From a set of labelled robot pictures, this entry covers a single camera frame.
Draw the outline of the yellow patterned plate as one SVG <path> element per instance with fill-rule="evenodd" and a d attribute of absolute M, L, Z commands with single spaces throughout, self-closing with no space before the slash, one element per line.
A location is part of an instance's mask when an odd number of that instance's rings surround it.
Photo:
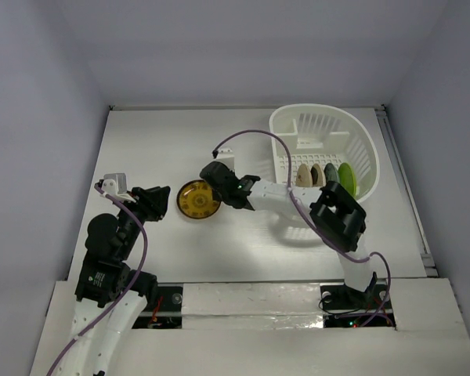
<path fill-rule="evenodd" d="M 212 188 L 202 179 L 185 183 L 176 195 L 179 212 L 188 219 L 201 220 L 213 216 L 221 202 L 213 196 Z"/>

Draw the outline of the beige floral plate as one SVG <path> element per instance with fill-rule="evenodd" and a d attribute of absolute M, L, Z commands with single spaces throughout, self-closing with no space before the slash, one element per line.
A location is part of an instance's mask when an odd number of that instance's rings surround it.
<path fill-rule="evenodd" d="M 311 168 L 307 164 L 299 165 L 296 173 L 295 185 L 297 187 L 309 188 L 313 186 Z"/>

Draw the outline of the cream plate with dark mark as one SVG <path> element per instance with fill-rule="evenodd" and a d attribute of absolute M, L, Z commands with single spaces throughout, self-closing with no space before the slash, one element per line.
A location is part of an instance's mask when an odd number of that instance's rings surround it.
<path fill-rule="evenodd" d="M 312 176 L 313 187 L 325 186 L 327 180 L 324 174 L 324 170 L 320 167 L 319 164 L 314 164 L 311 167 L 310 174 Z"/>

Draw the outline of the blue patterned plate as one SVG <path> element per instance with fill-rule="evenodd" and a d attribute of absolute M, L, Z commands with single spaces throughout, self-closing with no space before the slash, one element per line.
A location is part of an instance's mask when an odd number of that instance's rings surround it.
<path fill-rule="evenodd" d="M 329 182 L 340 183 L 341 182 L 338 169 L 332 163 L 327 163 L 325 165 L 324 176 L 326 179 L 326 183 L 329 183 Z"/>

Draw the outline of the green plate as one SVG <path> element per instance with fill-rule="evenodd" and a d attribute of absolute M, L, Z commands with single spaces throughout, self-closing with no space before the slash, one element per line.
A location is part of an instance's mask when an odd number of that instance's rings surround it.
<path fill-rule="evenodd" d="M 353 197 L 356 197 L 357 182 L 352 166 L 343 162 L 338 168 L 340 183 L 343 188 Z"/>

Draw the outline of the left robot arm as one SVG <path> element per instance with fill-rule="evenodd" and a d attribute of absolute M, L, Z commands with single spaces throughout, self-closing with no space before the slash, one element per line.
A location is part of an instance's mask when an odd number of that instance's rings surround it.
<path fill-rule="evenodd" d="M 157 302 L 156 276 L 141 267 L 131 269 L 126 261 L 138 237 L 146 236 L 145 223 L 164 218 L 170 188 L 120 190 L 112 179 L 95 188 L 120 211 L 89 222 L 75 288 L 74 345 L 59 375 L 108 375 L 139 314 Z"/>

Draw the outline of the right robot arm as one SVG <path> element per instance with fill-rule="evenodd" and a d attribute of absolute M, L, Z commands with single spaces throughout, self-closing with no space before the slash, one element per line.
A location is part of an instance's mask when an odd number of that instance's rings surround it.
<path fill-rule="evenodd" d="M 367 214 L 340 183 L 303 188 L 272 183 L 257 175 L 239 178 L 226 164 L 212 161 L 201 170 L 198 180 L 179 189 L 176 204 L 191 219 L 209 217 L 221 204 L 297 216 L 338 253 L 344 273 L 341 295 L 346 301 L 362 307 L 374 296 L 378 278 L 360 246 Z"/>

